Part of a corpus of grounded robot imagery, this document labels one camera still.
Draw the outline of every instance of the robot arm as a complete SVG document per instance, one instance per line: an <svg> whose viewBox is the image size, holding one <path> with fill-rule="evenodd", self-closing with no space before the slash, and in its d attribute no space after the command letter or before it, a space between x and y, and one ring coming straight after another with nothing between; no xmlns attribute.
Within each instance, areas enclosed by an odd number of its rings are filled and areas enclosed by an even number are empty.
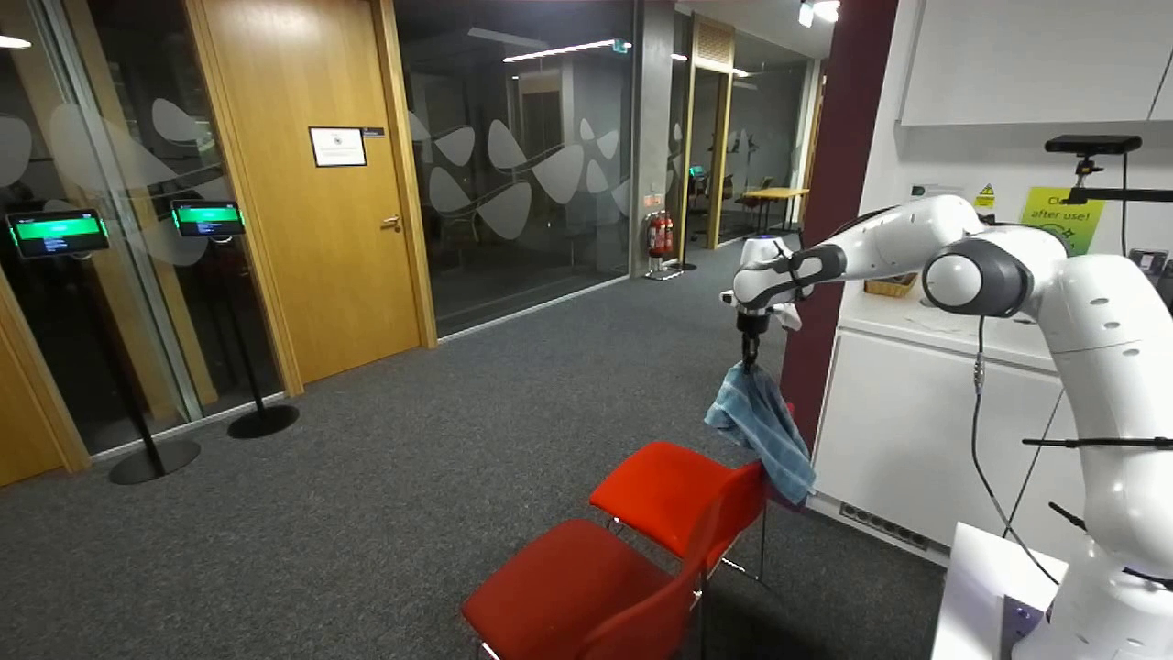
<svg viewBox="0 0 1173 660"><path fill-rule="evenodd" d="M755 319L818 281L909 273L941 312L1034 314L1073 412L1090 554L1017 655L1173 655L1173 319L1154 286L1127 256L1068 256L1045 230L981 226L945 193L796 252L748 244L730 301Z"/></svg>

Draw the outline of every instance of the gray carpet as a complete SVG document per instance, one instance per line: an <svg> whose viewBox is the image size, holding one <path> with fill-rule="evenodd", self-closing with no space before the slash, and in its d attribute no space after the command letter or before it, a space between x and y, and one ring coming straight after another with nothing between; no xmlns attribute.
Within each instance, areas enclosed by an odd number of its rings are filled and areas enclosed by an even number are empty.
<svg viewBox="0 0 1173 660"><path fill-rule="evenodd" d="M0 655L473 655L461 593L590 519L623 455L674 437L741 457L699 424L738 358L719 303L738 251L693 259L316 384L283 437L203 428L175 476L4 493ZM928 655L941 570L781 506L768 558L775 593L716 577L709 655Z"/></svg>

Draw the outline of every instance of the towel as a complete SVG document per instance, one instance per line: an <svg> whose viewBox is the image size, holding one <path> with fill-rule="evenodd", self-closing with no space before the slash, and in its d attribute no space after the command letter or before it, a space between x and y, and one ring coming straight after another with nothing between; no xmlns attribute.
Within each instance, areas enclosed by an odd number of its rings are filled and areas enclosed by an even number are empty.
<svg viewBox="0 0 1173 660"><path fill-rule="evenodd" d="M775 493L791 506L808 506L815 493L810 451L764 366L735 362L704 416L704 424L755 451Z"/></svg>

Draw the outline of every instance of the red chair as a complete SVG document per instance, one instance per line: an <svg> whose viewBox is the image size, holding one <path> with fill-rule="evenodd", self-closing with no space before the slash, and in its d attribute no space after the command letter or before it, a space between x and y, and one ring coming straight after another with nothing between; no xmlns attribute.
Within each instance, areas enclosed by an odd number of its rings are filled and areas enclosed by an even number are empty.
<svg viewBox="0 0 1173 660"><path fill-rule="evenodd" d="M594 520L532 541L461 607L504 660L666 660L677 654L722 503L693 528L674 574Z"/></svg>
<svg viewBox="0 0 1173 660"><path fill-rule="evenodd" d="M730 489L730 510L716 533L716 544L704 558L704 570L716 570L738 537L764 519L771 481L764 461L722 466L709 455L696 455L670 440L649 440L626 461L621 461L594 493L590 506L609 512L614 520L656 541L666 554L683 558L691 533L704 519L716 493ZM764 581L768 554L768 519L764 519L764 545L759 545L759 577L725 561L730 570Z"/></svg>

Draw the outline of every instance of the glass door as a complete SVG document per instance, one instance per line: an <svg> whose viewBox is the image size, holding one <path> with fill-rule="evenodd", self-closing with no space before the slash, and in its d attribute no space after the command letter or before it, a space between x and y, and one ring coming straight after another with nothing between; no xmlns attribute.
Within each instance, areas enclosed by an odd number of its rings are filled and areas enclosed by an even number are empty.
<svg viewBox="0 0 1173 660"><path fill-rule="evenodd" d="M92 211L110 240L110 251L48 259L0 244L89 451L135 440L102 335L153 434L242 404L242 356L273 393L247 244L170 223L175 203L230 203L184 5L0 0L0 27L30 42L0 53L4 220Z"/></svg>

